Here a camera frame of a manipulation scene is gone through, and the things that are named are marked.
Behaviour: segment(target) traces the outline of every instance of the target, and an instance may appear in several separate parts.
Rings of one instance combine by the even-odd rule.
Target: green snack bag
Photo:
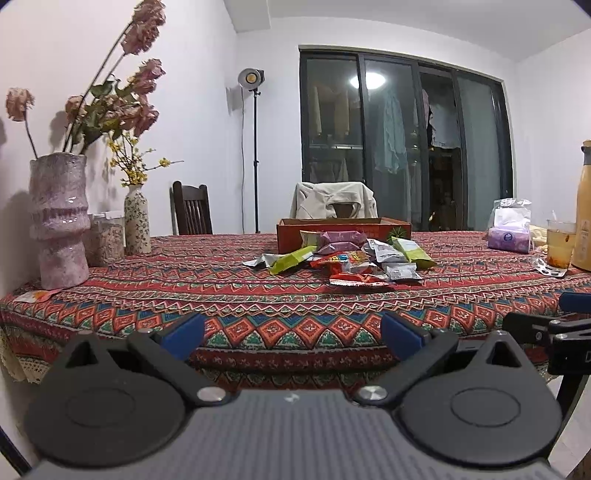
[[[309,247],[300,248],[295,252],[281,257],[275,262],[269,272],[271,275],[277,275],[279,272],[283,272],[288,268],[295,267],[298,263],[310,258],[316,251],[316,248],[317,247],[315,245],[310,245]]]
[[[417,264],[419,270],[426,270],[437,265],[416,242],[405,238],[391,238],[392,246],[400,250],[409,262]]]

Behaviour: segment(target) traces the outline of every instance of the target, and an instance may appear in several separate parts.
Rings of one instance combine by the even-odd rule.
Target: white jacket
[[[337,183],[296,184],[291,204],[291,218],[322,219],[336,217],[333,205],[347,203],[353,206],[350,218],[377,218],[378,209],[374,193],[360,181]]]

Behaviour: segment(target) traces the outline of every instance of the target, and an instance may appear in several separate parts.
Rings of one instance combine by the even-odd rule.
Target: red patterned tablecloth
[[[379,291],[332,287],[309,267],[273,276],[242,265],[276,252],[274,235],[154,238],[151,255],[92,268],[87,282],[47,302],[14,302],[34,285],[2,299],[0,356],[38,381],[77,330],[124,337],[197,311],[209,319],[191,362],[220,384],[352,388],[394,361],[380,343],[386,310],[472,335],[498,328],[514,310],[556,314],[563,291],[591,292],[590,274],[544,277],[530,256],[488,249],[481,236],[415,233],[438,265],[421,273],[421,284]]]

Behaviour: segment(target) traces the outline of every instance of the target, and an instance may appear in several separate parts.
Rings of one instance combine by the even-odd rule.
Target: floral vase
[[[52,153],[31,160],[31,238],[39,243],[41,286],[69,288],[88,278],[82,235],[90,228],[86,157]]]
[[[142,193],[142,185],[130,185],[125,196],[125,253],[138,255],[151,251],[148,200]]]

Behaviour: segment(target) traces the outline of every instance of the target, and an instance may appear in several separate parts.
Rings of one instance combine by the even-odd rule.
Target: cardboard box
[[[277,224],[277,248],[280,254],[288,254],[301,248],[300,231],[309,232],[363,232],[368,238],[385,242],[388,234],[401,228],[405,238],[410,238],[411,224],[393,218],[326,218],[323,220],[302,220],[284,218]]]

